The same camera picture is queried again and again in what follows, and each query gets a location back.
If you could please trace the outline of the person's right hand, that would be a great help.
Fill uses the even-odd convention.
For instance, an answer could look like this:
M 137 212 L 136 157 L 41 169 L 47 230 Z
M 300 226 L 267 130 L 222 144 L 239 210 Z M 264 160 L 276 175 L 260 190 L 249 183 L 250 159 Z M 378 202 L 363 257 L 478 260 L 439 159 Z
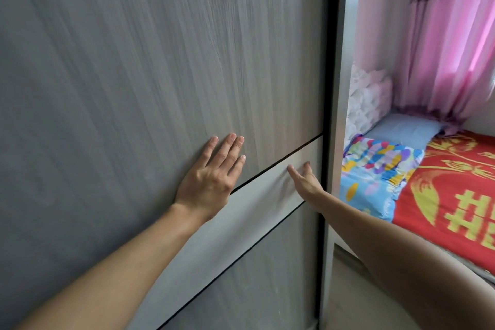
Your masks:
M 297 193 L 304 201 L 316 204 L 319 197 L 323 194 L 324 189 L 313 173 L 309 162 L 304 163 L 300 174 L 302 175 L 302 183 L 300 185 L 294 185 Z

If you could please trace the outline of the person's left hand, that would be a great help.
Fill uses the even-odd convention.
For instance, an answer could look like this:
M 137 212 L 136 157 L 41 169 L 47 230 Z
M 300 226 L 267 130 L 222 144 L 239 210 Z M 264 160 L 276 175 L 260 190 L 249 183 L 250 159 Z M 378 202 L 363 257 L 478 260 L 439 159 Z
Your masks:
M 232 169 L 222 170 L 225 157 L 223 154 L 236 137 L 239 136 L 230 133 L 223 142 L 218 138 L 218 144 L 207 166 L 198 169 L 196 162 L 178 187 L 174 204 L 184 208 L 200 225 L 213 219 L 226 206 L 241 176 L 246 161 L 246 156 L 241 155 L 241 151 Z

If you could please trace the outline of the grey wood-grain sliding wardrobe door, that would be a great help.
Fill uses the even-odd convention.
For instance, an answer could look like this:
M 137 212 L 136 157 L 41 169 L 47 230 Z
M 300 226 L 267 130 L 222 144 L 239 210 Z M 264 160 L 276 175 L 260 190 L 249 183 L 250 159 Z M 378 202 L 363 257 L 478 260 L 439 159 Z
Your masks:
M 323 130 L 323 0 L 0 0 L 0 330 L 151 225 L 208 139 L 238 184 Z

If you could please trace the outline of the person's left forearm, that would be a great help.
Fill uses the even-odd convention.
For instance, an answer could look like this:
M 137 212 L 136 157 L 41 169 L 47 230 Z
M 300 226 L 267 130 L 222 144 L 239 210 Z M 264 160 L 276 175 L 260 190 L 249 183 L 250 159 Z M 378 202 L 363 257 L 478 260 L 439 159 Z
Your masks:
M 157 221 L 28 315 L 15 330 L 125 330 L 160 274 L 222 207 L 173 204 Z

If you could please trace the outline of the person's right forearm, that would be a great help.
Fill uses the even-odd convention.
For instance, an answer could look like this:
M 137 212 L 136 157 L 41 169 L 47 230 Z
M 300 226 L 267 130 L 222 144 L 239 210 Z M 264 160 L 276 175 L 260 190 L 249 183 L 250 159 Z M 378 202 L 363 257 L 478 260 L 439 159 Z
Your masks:
M 495 288 L 461 262 L 325 191 L 305 199 L 422 330 L 495 330 Z

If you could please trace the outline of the colourful patterned quilt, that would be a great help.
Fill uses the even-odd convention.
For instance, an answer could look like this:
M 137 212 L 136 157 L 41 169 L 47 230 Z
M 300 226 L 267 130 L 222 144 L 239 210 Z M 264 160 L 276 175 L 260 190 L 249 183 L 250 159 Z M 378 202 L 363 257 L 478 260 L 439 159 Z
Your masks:
M 343 153 L 339 199 L 392 222 L 400 193 L 424 156 L 425 149 L 357 134 Z

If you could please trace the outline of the white fluffy pillow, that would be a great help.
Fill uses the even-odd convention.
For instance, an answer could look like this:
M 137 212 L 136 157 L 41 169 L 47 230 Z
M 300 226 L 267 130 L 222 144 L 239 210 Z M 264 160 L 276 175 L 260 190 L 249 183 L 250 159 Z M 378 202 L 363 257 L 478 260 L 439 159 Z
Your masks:
M 344 148 L 356 135 L 367 133 L 391 111 L 392 98 L 393 81 L 386 70 L 366 72 L 352 65 Z

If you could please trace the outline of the light blue pillow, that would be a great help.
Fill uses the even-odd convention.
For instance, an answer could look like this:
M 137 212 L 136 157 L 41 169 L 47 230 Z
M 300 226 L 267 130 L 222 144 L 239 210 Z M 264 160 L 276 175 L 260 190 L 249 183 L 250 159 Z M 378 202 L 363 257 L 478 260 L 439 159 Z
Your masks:
M 395 113 L 381 119 L 364 137 L 425 150 L 442 130 L 443 125 L 437 120 Z

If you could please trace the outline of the red bedspread with yellow print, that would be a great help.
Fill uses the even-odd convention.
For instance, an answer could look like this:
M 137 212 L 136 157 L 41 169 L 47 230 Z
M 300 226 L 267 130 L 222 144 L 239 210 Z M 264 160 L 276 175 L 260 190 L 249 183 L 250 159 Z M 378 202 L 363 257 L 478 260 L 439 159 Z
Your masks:
M 495 253 L 495 137 L 465 131 L 431 140 L 393 222 L 458 255 Z

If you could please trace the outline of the pink curtain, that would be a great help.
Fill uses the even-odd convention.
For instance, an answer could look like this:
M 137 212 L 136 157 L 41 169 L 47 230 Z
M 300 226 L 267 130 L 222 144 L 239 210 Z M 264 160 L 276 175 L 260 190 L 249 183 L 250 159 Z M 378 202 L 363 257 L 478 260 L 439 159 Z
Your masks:
M 358 0 L 355 64 L 396 108 L 495 136 L 495 0 Z

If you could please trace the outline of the light grey wardrobe frame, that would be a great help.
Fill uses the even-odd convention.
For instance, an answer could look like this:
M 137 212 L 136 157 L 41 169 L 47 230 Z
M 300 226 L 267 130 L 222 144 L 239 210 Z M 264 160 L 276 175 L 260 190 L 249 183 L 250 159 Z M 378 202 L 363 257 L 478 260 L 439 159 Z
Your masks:
M 321 184 L 338 197 L 344 150 L 351 67 L 354 62 L 358 0 L 324 1 L 323 145 Z

